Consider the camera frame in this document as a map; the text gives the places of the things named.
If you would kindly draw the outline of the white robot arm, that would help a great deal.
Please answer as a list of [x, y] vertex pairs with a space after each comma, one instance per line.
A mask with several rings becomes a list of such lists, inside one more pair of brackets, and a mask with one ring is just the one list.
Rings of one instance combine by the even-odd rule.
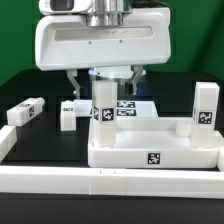
[[39, 0], [43, 18], [36, 27], [38, 68], [65, 70], [76, 90], [79, 69], [94, 68], [107, 78], [126, 81], [128, 94], [147, 64], [161, 64], [171, 55], [170, 9], [145, 1]]

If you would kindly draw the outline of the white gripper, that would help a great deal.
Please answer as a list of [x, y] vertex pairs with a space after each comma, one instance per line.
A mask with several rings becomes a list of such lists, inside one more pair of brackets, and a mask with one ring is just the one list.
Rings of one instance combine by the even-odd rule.
[[90, 27], [83, 15], [53, 15], [42, 18], [36, 28], [35, 61], [38, 68], [67, 70], [67, 78], [80, 98], [76, 70], [131, 66], [126, 94], [137, 93], [137, 83], [146, 64], [161, 64], [171, 56], [170, 10], [137, 8], [117, 27]]

